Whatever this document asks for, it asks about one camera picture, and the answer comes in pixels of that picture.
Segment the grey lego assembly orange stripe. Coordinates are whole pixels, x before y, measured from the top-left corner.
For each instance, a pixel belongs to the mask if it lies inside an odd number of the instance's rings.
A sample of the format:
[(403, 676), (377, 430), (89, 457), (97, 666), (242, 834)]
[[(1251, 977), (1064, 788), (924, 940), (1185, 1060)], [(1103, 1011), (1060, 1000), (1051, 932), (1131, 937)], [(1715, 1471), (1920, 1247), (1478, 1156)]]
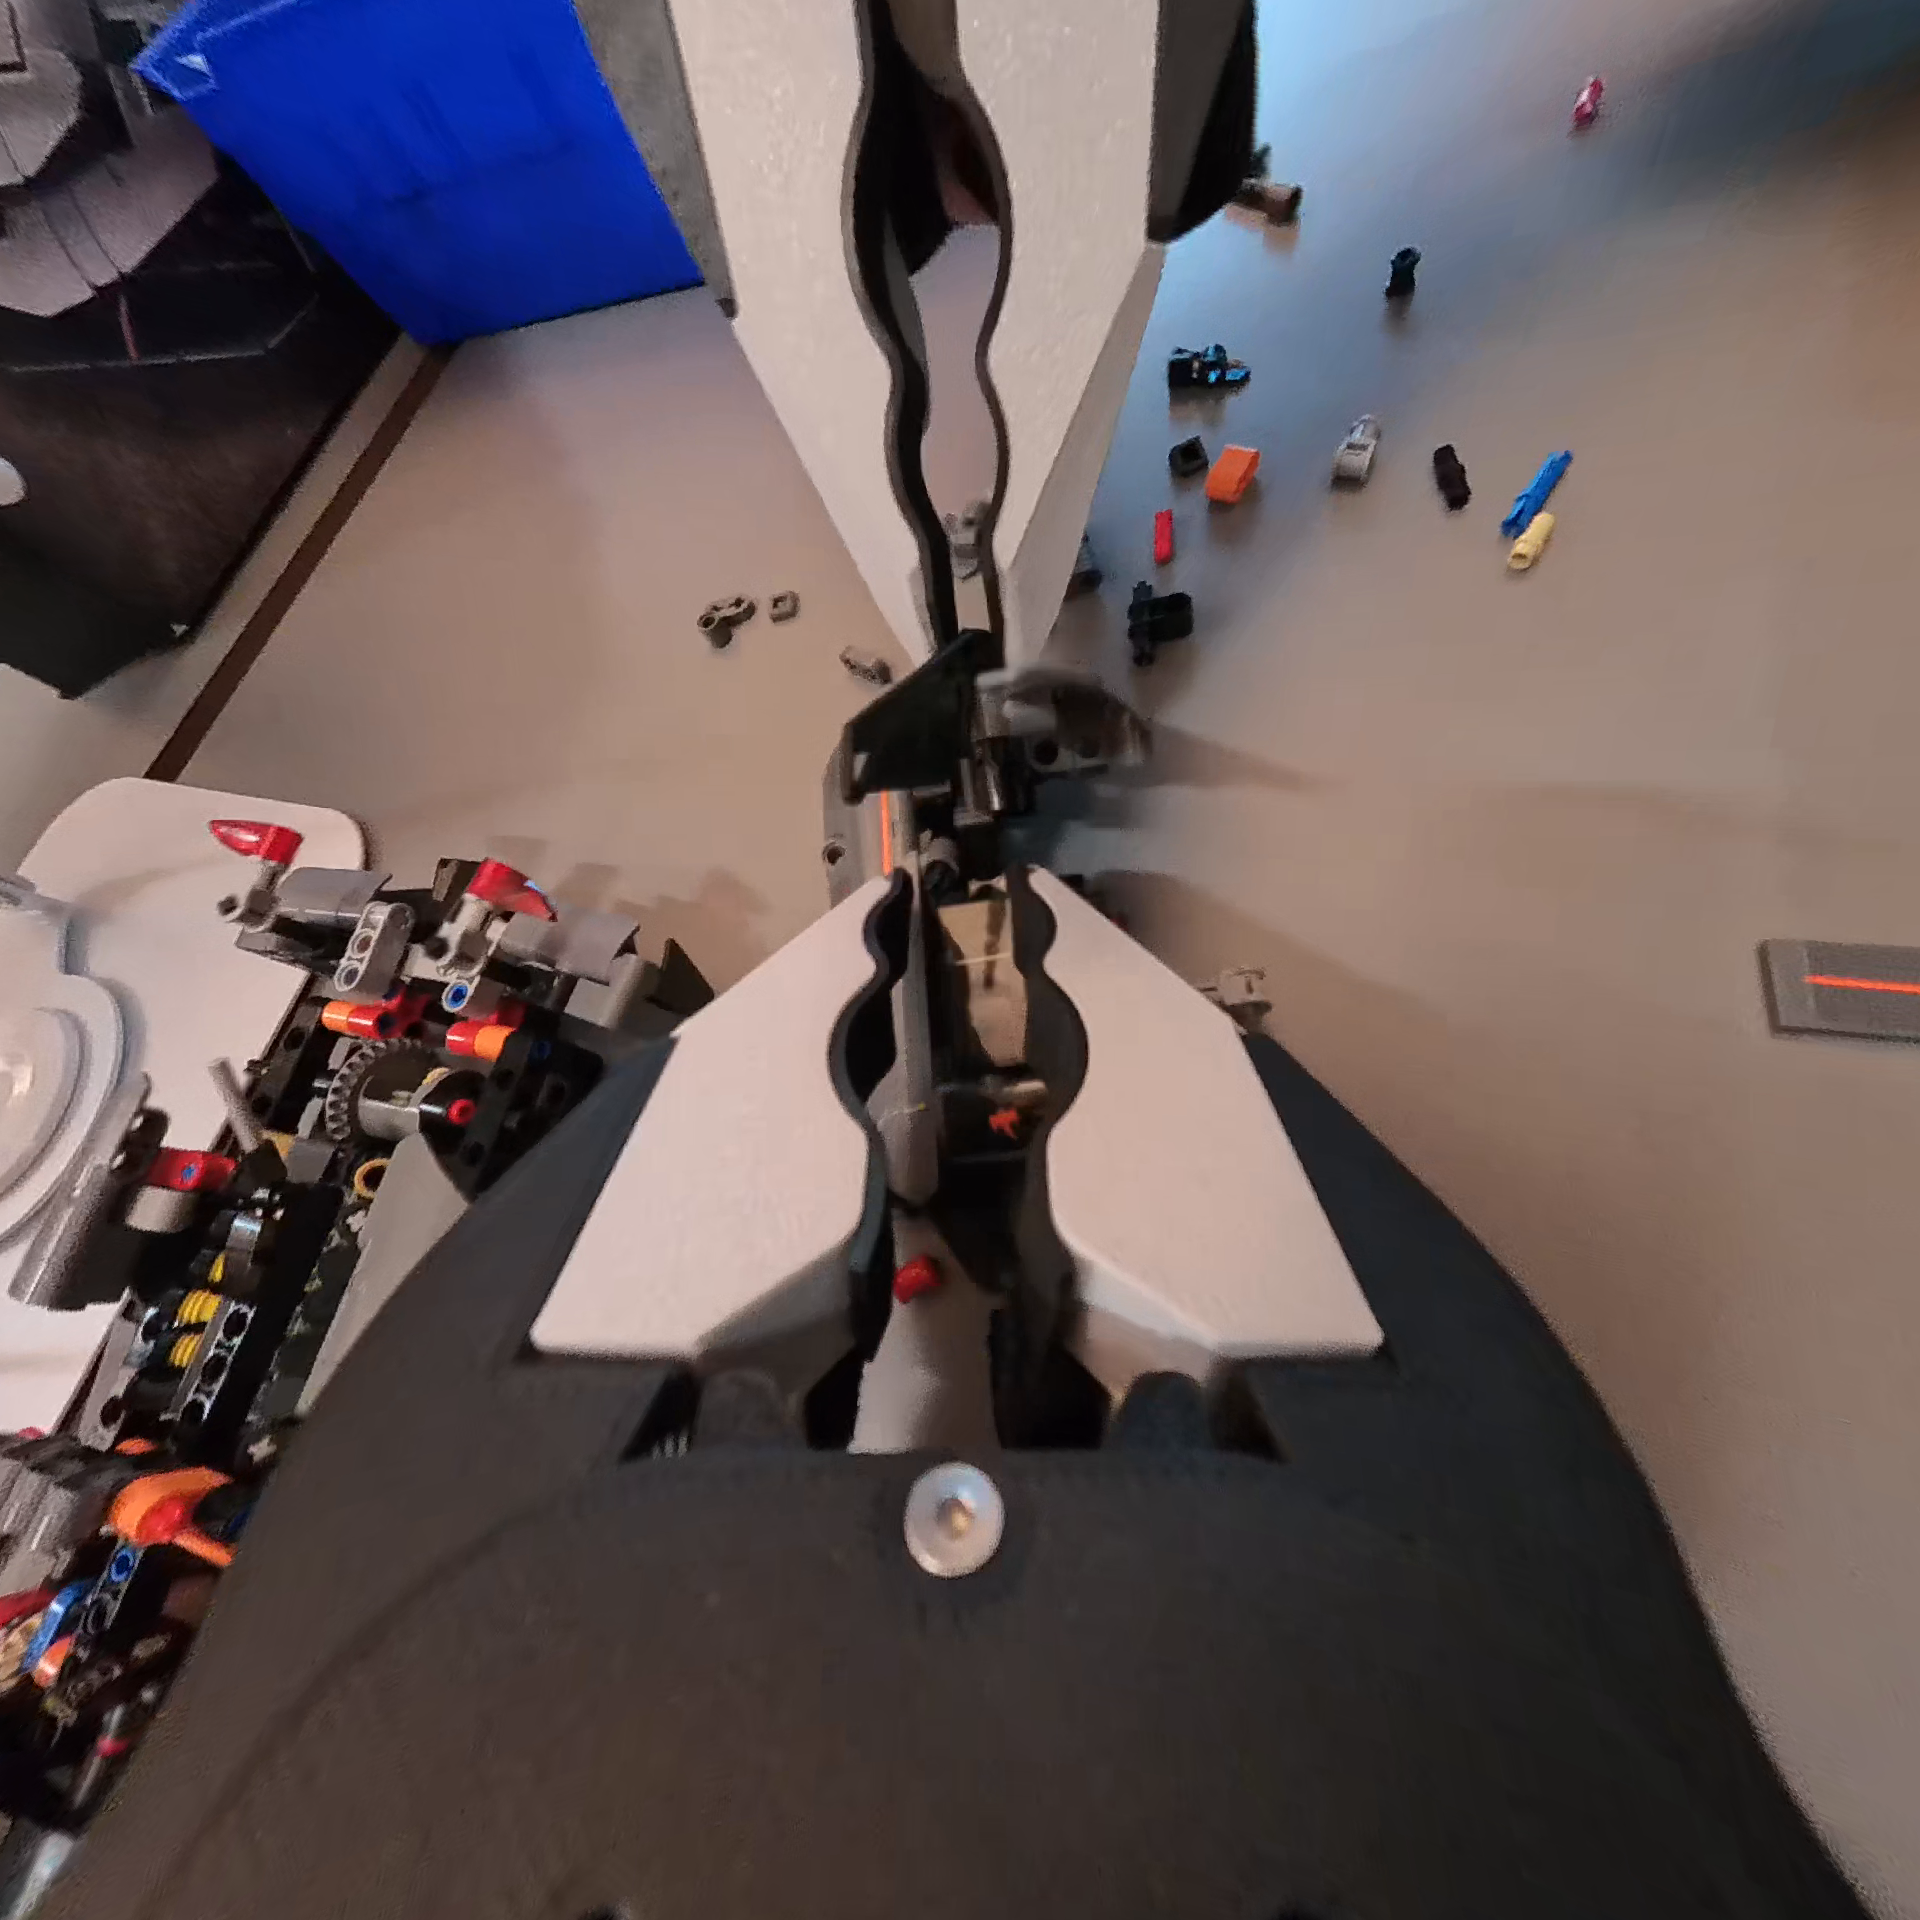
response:
[(928, 1216), (971, 1259), (1001, 1337), (1015, 1342), (1015, 1227), (1047, 1104), (1029, 1064), (1029, 994), (1010, 908), (1010, 875), (1039, 865), (1021, 859), (1015, 828), (1047, 783), (1140, 760), (1147, 728), (1088, 676), (988, 670), (975, 679), (972, 755), (946, 789), (841, 803), (828, 768), (835, 743), (823, 768), (828, 901), (886, 875), (909, 875), (913, 891), (890, 988), (896, 1056), (867, 1098), (886, 1152), (886, 1216), (896, 1209)]

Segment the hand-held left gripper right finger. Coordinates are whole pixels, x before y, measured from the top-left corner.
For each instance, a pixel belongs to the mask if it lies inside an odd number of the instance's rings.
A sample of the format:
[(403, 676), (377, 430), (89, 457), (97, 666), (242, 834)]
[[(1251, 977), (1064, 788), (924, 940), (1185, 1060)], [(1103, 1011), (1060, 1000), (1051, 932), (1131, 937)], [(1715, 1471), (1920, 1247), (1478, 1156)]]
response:
[(1377, 1356), (1251, 1039), (1047, 868), (1015, 868), (1010, 908), (1047, 1092), (1015, 1227), (1021, 1361), (1216, 1381)]

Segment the dark lego box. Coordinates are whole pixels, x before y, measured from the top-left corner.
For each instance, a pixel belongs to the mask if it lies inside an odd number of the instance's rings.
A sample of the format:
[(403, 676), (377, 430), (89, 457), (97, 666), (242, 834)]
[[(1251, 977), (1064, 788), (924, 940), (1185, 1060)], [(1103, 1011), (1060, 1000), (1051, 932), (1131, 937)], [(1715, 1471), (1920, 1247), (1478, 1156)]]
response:
[(137, 73), (178, 3), (3, 3), (3, 666), (193, 637), (396, 324)]

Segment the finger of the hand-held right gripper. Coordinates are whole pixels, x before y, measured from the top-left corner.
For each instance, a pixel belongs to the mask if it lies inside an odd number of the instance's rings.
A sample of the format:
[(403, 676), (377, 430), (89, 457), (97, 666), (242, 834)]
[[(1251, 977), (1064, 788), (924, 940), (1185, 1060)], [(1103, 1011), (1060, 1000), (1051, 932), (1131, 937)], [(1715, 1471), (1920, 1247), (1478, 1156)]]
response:
[(957, 637), (898, 185), (931, 197), (887, 3), (674, 3), (732, 334), (898, 645)]
[(1161, 275), (1147, 239), (1158, 5), (961, 3), (957, 56), (1010, 212), (986, 339), (999, 611), (1010, 634), (1047, 634)]

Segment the blue plastic bin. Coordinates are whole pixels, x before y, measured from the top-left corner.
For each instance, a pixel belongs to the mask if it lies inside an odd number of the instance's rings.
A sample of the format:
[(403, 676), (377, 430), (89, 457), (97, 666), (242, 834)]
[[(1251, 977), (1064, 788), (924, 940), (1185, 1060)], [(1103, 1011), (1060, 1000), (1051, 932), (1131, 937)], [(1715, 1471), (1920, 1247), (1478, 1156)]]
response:
[(130, 69), (419, 344), (703, 279), (574, 3), (186, 3)]

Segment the black lego tile red stripe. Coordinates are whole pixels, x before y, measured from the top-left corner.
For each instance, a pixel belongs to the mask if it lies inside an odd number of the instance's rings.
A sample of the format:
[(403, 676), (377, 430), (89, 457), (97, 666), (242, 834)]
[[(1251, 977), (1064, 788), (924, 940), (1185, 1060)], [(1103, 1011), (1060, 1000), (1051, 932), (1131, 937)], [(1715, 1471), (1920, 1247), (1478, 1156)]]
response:
[(1781, 1039), (1916, 1044), (1916, 945), (1759, 940), (1768, 1026)]

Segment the lego car chassis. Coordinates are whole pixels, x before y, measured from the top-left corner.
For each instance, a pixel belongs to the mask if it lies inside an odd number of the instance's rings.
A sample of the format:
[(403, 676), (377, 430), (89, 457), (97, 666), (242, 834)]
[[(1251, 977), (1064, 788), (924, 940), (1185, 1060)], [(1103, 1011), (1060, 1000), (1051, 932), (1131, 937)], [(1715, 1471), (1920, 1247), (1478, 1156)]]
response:
[(7, 1298), (104, 1314), (44, 1419), (3, 1415), (3, 1910), (59, 1874), (153, 1724), (323, 1381), (422, 1247), (715, 988), (676, 940), (503, 859), (422, 889), (206, 818), (242, 953), (297, 974), (261, 1047), (177, 1122), (102, 1023), (3, 1019)]

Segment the white stand base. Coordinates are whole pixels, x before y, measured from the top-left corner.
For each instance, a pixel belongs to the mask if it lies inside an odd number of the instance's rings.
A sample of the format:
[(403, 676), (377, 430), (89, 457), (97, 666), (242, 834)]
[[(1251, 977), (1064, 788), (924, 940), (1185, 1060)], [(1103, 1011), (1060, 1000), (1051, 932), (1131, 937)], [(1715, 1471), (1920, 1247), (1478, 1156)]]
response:
[(213, 818), (290, 826), (306, 865), (365, 865), (365, 828), (333, 807), (137, 778), (86, 789), (20, 865), (73, 908), (76, 962), (121, 1000), (130, 1067), (170, 1115), (168, 1142), (199, 1149), (221, 1125), (210, 1060), (257, 1056), (299, 993), (299, 974), (239, 950), (218, 916), (249, 865), (210, 834)]

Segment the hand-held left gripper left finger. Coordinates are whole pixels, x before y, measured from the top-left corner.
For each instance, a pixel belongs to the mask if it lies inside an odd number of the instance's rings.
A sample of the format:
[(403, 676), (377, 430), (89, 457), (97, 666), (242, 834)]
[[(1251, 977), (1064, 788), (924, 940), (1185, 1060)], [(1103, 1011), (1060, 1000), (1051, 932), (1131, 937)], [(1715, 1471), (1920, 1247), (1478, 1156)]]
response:
[(662, 1044), (530, 1337), (545, 1356), (832, 1364), (886, 1211), (909, 875), (863, 881)]

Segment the scattered small lego pieces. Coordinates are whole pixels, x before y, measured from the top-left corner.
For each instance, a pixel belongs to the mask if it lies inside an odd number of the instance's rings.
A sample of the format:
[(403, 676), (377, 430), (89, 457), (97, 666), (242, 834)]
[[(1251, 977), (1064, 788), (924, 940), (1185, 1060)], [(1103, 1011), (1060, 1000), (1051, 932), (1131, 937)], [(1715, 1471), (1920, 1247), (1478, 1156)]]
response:
[[(1607, 93), (1603, 74), (1591, 74), (1588, 84), (1576, 92), (1572, 103), (1572, 131), (1588, 131), (1601, 117), (1601, 103)], [(1248, 173), (1239, 179), (1231, 204), (1243, 204), (1266, 221), (1289, 226), (1298, 216), (1302, 188), (1297, 182), (1279, 182), (1271, 177), (1271, 145), (1248, 150)], [(1384, 297), (1407, 299), (1416, 287), (1420, 266), (1416, 249), (1402, 249), (1392, 259)], [(1165, 358), (1165, 381), (1168, 396), (1231, 396), (1242, 393), (1251, 378), (1251, 369), (1220, 344), (1207, 349), (1174, 349)], [(1377, 418), (1361, 418), (1350, 426), (1341, 445), (1337, 448), (1331, 461), (1331, 485), (1361, 485), (1377, 464), (1380, 426)], [(1572, 467), (1572, 449), (1552, 449), (1552, 457), (1534, 470), (1527, 485), (1515, 497), (1513, 509), (1504, 511), (1499, 531), (1513, 543), (1509, 568), (1524, 572), (1539, 562), (1546, 543), (1554, 531), (1554, 517), (1547, 511), (1552, 493), (1560, 485)], [(1216, 461), (1205, 455), (1203, 437), (1185, 437), (1168, 449), (1171, 476), (1203, 476), (1205, 480), (1205, 504), (1207, 507), (1242, 507), (1261, 473), (1261, 449), (1243, 445), (1229, 445)], [(1468, 507), (1468, 480), (1454, 449), (1454, 445), (1437, 448), (1435, 455), (1435, 480), (1442, 493), (1447, 509)], [(953, 551), (961, 551), (961, 537), (972, 543), (972, 568), (982, 568), (986, 558), (986, 509), (975, 507), (971, 517), (946, 519), (946, 537)], [(1174, 531), (1171, 531), (1171, 509), (1158, 509), (1153, 519), (1153, 562), (1168, 564), (1174, 558)], [(1191, 611), (1187, 593), (1157, 593), (1153, 584), (1137, 584), (1131, 596), (1131, 645), (1137, 661), (1153, 661), (1157, 650), (1174, 637), (1191, 634)]]

